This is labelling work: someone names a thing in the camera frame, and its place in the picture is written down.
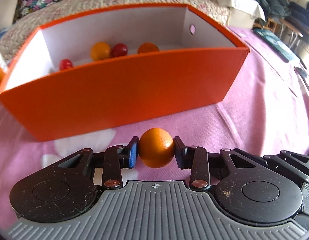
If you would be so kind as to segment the large orange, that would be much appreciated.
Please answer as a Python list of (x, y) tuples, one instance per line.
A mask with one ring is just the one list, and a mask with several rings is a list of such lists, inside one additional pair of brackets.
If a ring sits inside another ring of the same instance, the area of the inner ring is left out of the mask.
[(161, 128), (147, 130), (139, 140), (139, 157), (150, 168), (161, 168), (174, 156), (174, 144), (170, 134)]

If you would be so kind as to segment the red cherry tomato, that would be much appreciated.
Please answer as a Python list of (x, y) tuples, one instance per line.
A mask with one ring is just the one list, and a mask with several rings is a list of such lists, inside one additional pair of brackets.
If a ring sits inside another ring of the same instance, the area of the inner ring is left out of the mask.
[(123, 43), (116, 44), (111, 52), (110, 57), (121, 57), (126, 56), (128, 54), (128, 47)]
[(62, 70), (66, 70), (66, 69), (71, 69), (73, 68), (73, 63), (71, 60), (69, 59), (62, 59), (59, 63), (59, 70), (62, 71)]

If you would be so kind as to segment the small orange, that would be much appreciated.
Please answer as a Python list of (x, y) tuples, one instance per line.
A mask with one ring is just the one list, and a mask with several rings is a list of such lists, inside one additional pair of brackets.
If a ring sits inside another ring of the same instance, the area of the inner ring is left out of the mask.
[(98, 42), (90, 49), (90, 57), (93, 61), (110, 58), (111, 46), (106, 42)]
[(151, 42), (145, 42), (142, 45), (140, 45), (138, 48), (138, 54), (158, 52), (158, 51), (160, 51), (158, 46), (156, 46), (155, 44)]

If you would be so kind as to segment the pink flower tablecloth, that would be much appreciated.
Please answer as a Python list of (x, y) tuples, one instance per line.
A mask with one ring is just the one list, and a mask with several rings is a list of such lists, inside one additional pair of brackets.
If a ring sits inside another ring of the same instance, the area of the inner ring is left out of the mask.
[(233, 28), (250, 53), (225, 99), (215, 105), (48, 142), (35, 140), (0, 103), (0, 189), (83, 147), (101, 151), (160, 127), (210, 151), (238, 147), (256, 155), (309, 149), (309, 93), (251, 30)]

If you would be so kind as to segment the orange cardboard box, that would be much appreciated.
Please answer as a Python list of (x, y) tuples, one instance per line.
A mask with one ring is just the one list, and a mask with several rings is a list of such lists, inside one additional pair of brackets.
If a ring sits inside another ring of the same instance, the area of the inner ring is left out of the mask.
[[(91, 47), (128, 54), (93, 61)], [(160, 51), (138, 54), (145, 42)], [(248, 46), (185, 4), (89, 10), (38, 27), (11, 61), (0, 102), (40, 141), (113, 128), (220, 102)], [(62, 59), (73, 68), (59, 70)]]

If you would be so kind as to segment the teal book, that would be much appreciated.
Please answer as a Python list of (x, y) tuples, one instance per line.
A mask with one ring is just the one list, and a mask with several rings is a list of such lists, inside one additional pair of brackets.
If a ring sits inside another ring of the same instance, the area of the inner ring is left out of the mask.
[(267, 29), (253, 29), (254, 34), (260, 37), (268, 44), (272, 50), (286, 63), (290, 61), (299, 62), (297, 55), (291, 51), (274, 33)]

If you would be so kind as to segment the beige quilted bedspread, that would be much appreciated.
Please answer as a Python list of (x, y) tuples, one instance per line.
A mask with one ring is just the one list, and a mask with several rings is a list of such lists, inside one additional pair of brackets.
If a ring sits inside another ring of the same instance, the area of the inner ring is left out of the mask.
[(144, 3), (189, 4), (222, 25), (229, 24), (230, 20), (230, 9), (216, 0), (64, 0), (18, 20), (0, 38), (0, 53), (5, 61), (11, 61), (37, 27), (53, 20), (93, 9)]

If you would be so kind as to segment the beige pillow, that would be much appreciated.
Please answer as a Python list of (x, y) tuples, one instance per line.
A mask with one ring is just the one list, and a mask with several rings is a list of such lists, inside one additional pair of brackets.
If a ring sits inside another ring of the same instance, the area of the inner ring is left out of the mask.
[(18, 0), (0, 0), (0, 31), (13, 24)]

